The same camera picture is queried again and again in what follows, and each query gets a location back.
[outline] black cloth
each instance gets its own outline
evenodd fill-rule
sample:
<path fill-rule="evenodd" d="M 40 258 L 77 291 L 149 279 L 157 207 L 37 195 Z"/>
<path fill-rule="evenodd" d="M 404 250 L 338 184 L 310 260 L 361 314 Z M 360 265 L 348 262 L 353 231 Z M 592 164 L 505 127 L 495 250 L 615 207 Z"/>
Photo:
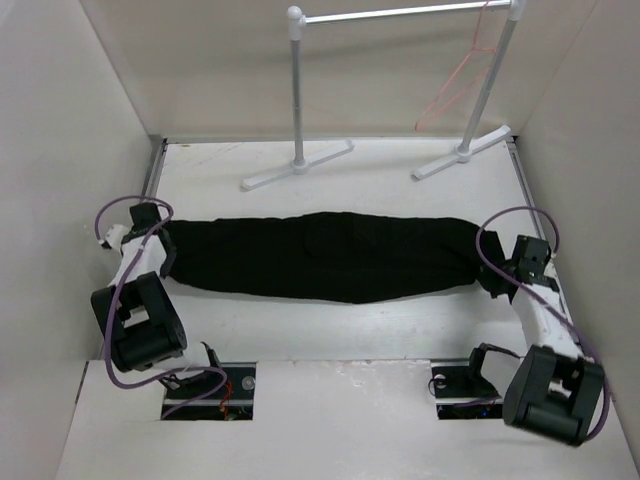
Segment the black cloth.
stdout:
<path fill-rule="evenodd" d="M 169 276 L 204 290 L 367 303 L 473 283 L 478 226 L 456 218 L 314 213 L 171 221 Z M 495 232 L 483 252 L 504 260 Z"/>

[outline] white table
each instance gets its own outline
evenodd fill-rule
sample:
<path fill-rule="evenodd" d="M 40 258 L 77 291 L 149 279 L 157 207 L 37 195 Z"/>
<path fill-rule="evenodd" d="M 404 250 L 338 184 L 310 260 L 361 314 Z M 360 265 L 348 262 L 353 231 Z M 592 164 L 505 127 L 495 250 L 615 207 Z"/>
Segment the white table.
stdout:
<path fill-rule="evenodd" d="M 161 422 L 159 384 L 119 390 L 91 362 L 57 480 L 638 478 L 615 413 L 574 449 L 438 420 L 429 378 L 420 360 L 260 362 L 253 421 Z"/>
<path fill-rule="evenodd" d="M 240 179 L 287 161 L 291 143 L 172 145 L 158 196 L 187 219 L 350 210 L 481 223 L 526 203 L 504 143 L 430 180 L 410 179 L 454 144 L 356 140 L 340 160 L 249 193 Z M 313 152 L 326 143 L 307 145 Z M 517 234 L 534 234 L 526 213 L 495 228 L 507 255 Z M 524 352 L 506 299 L 477 287 L 358 306 L 176 284 L 169 291 L 192 344 L 208 341 L 223 361 L 259 360 L 255 419 L 160 422 L 159 384 L 118 390 L 92 362 L 57 480 L 638 478 L 615 410 L 601 436 L 579 449 L 501 420 L 438 421 L 429 362 L 380 360 L 466 357 L 481 341 Z M 352 359 L 377 360 L 336 361 Z"/>
<path fill-rule="evenodd" d="M 332 142 L 306 142 L 312 154 Z M 157 196 L 176 218 L 286 217 L 354 211 L 398 217 L 453 216 L 482 223 L 524 205 L 503 142 L 466 165 L 415 182 L 409 173 L 448 152 L 455 140 L 356 139 L 355 150 L 301 177 L 252 192 L 240 180 L 287 162 L 291 142 L 170 145 Z M 494 225 L 509 256 L 517 234 L 533 235 L 517 213 Z M 524 351 L 506 298 L 479 287 L 369 305 L 204 292 L 167 282 L 191 343 L 206 340 L 223 361 L 466 357 L 482 341 Z"/>

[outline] white wall panel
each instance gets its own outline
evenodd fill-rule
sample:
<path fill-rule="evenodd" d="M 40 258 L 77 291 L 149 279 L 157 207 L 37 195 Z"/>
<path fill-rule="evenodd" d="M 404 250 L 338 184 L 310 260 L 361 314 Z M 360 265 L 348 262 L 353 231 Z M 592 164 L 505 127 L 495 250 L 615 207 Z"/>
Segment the white wall panel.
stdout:
<path fill-rule="evenodd" d="M 640 3 L 600 0 L 519 141 L 536 202 L 558 221 L 557 265 L 600 350 L 640 455 Z"/>
<path fill-rule="evenodd" d="M 92 216 L 150 145 L 77 0 L 0 0 L 0 65 L 0 476 L 47 480 L 100 338 Z"/>
<path fill-rule="evenodd" d="M 82 0 L 149 133 L 291 134 L 285 12 L 295 0 Z M 446 0 L 301 0 L 308 15 Z M 525 123 L 595 0 L 528 4 L 481 130 Z M 506 12 L 486 15 L 495 45 Z M 303 38 L 307 133 L 403 135 L 471 46 L 477 14 L 318 26 Z M 489 62 L 472 62 L 454 91 Z M 459 136 L 479 86 L 427 135 Z"/>

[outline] purple cable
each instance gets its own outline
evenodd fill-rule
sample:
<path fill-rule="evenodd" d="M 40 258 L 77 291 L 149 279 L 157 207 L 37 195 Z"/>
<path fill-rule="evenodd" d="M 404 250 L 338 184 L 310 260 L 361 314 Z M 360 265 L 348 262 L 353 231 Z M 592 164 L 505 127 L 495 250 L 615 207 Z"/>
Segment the purple cable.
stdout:
<path fill-rule="evenodd" d="M 530 296 L 532 296 L 534 299 L 536 299 L 554 317 L 556 317 L 558 319 L 558 321 L 560 323 L 562 323 L 562 325 L 564 325 L 567 330 L 569 330 L 569 332 L 573 333 L 575 335 L 575 337 L 578 338 L 578 340 L 580 341 L 580 344 L 582 345 L 582 350 L 584 351 L 584 353 L 588 357 L 593 358 L 593 360 L 597 364 L 602 365 L 600 357 L 598 356 L 595 348 L 593 348 L 593 346 L 588 341 L 588 339 L 584 335 L 582 335 L 580 333 L 580 331 L 571 322 L 569 322 L 569 320 L 567 320 L 562 313 L 560 313 L 558 310 L 556 310 L 551 305 L 549 305 L 544 300 L 544 298 L 542 298 L 540 295 L 538 295 L 536 292 L 534 292 L 527 285 L 523 284 L 522 282 L 519 282 L 518 280 L 516 280 L 512 276 L 510 276 L 507 273 L 505 273 L 502 270 L 500 270 L 496 265 L 491 263 L 491 261 L 482 252 L 482 247 L 480 245 L 480 238 L 482 237 L 482 233 L 489 226 L 489 224 L 491 222 L 493 222 L 496 218 L 502 217 L 503 215 L 506 215 L 507 213 L 518 212 L 518 211 L 522 211 L 522 210 L 526 210 L 526 211 L 529 211 L 529 212 L 537 212 L 540 215 L 543 215 L 549 221 L 549 223 L 551 224 L 551 227 L 553 228 L 553 233 L 555 235 L 555 246 L 553 248 L 553 253 L 555 254 L 555 253 L 558 252 L 558 249 L 560 247 L 560 232 L 558 230 L 558 226 L 556 225 L 556 222 L 554 222 L 553 218 L 551 218 L 551 215 L 549 215 L 547 212 L 545 212 L 544 210 L 542 210 L 540 208 L 522 206 L 522 207 L 511 207 L 511 208 L 507 208 L 506 210 L 502 210 L 501 212 L 496 213 L 495 215 L 493 215 L 491 218 L 489 218 L 486 222 L 484 222 L 482 224 L 482 226 L 480 227 L 480 229 L 478 230 L 478 233 L 476 235 L 476 250 L 478 251 L 478 255 L 480 255 L 480 258 L 482 259 L 482 261 L 491 270 L 493 270 L 495 273 L 500 275 L 502 278 L 504 278 L 506 281 L 508 281 L 512 285 L 515 285 L 516 287 L 523 289 Z M 602 389 L 602 412 L 600 413 L 600 418 L 598 419 L 598 422 L 596 423 L 595 427 L 593 427 L 593 430 L 591 430 L 591 432 L 589 432 L 589 434 L 586 436 L 585 442 L 588 442 L 589 440 L 593 440 L 602 431 L 602 429 L 604 428 L 604 424 L 606 423 L 607 417 L 609 416 L 610 401 L 611 401 L 611 388 L 610 388 L 609 382 L 608 382 L 608 380 L 607 380 L 607 378 L 605 376 L 604 387 Z"/>
<path fill-rule="evenodd" d="M 147 378 L 146 380 L 142 380 L 142 381 L 136 382 L 136 383 L 123 383 L 116 377 L 115 371 L 113 369 L 113 364 L 112 364 L 112 361 L 111 361 L 111 336 L 113 335 L 113 323 L 115 321 L 116 311 L 118 309 L 118 301 L 120 299 L 120 294 L 122 293 L 122 289 L 124 287 L 124 284 L 126 283 L 127 278 L 131 274 L 131 271 L 133 270 L 133 267 L 140 260 L 140 257 L 142 256 L 142 252 L 143 252 L 144 246 L 147 244 L 147 242 L 149 241 L 151 236 L 155 232 L 157 232 L 160 228 L 162 228 L 163 225 L 165 225 L 173 217 L 173 208 L 171 207 L 171 205 L 169 205 L 167 202 L 165 202 L 163 200 L 159 200 L 159 199 L 153 198 L 153 197 L 145 197 L 145 196 L 142 196 L 142 195 L 127 195 L 127 196 L 124 196 L 124 197 L 116 198 L 115 200 L 110 201 L 104 207 L 102 207 L 100 209 L 100 211 L 98 212 L 98 214 L 96 215 L 95 222 L 94 222 L 94 231 L 95 231 L 95 234 L 96 234 L 96 238 L 98 239 L 99 242 L 102 241 L 102 238 L 100 237 L 100 228 L 99 228 L 100 227 L 100 218 L 102 217 L 104 212 L 106 212 L 110 207 L 112 207 L 116 203 L 120 203 L 120 202 L 123 202 L 125 200 L 142 200 L 142 201 L 157 203 L 158 205 L 160 205 L 160 206 L 162 206 L 162 207 L 167 209 L 168 215 L 164 219 L 162 219 L 160 222 L 158 222 L 156 225 L 154 225 L 147 232 L 147 234 L 144 236 L 144 238 L 142 239 L 142 244 L 141 244 L 140 248 L 138 249 L 138 252 L 133 257 L 133 260 L 131 261 L 131 263 L 129 265 L 127 265 L 127 268 L 125 269 L 124 274 L 122 275 L 122 278 L 120 278 L 120 281 L 117 283 L 115 292 L 113 293 L 113 298 L 111 299 L 111 304 L 109 305 L 109 313 L 108 313 L 108 316 L 107 316 L 107 326 L 106 326 L 105 332 L 104 332 L 104 359 L 105 359 L 105 365 L 107 367 L 107 375 L 109 376 L 109 379 L 118 388 L 122 388 L 124 390 L 133 390 L 134 388 L 143 387 L 143 386 L 148 385 L 148 384 L 150 384 L 152 382 L 155 382 L 156 380 L 160 380 L 160 379 L 162 379 L 162 378 L 164 378 L 164 377 L 166 377 L 168 375 L 172 375 L 172 374 L 175 374 L 175 373 L 183 373 L 183 372 L 213 372 L 213 373 L 217 373 L 218 375 L 220 375 L 222 377 L 222 380 L 220 381 L 220 383 L 218 385 L 216 385 L 215 388 L 211 389 L 210 391 L 208 391 L 206 393 L 198 395 L 198 396 L 196 396 L 194 398 L 187 399 L 184 402 L 179 403 L 175 407 L 172 407 L 169 410 L 167 410 L 165 413 L 162 414 L 161 418 L 164 419 L 164 418 L 168 417 L 169 415 L 171 415 L 176 410 L 178 410 L 178 409 L 180 409 L 180 408 L 182 408 L 182 407 L 184 407 L 186 405 L 189 405 L 191 402 L 194 402 L 196 400 L 202 400 L 203 398 L 206 398 L 209 395 L 213 395 L 214 393 L 216 393 L 218 390 L 220 390 L 224 386 L 225 383 L 227 383 L 227 374 L 223 370 L 221 370 L 219 368 L 215 368 L 215 367 L 188 367 L 188 368 L 173 368 L 171 370 L 167 370 L 166 372 L 160 373 L 158 375 L 154 375 L 153 377 Z"/>

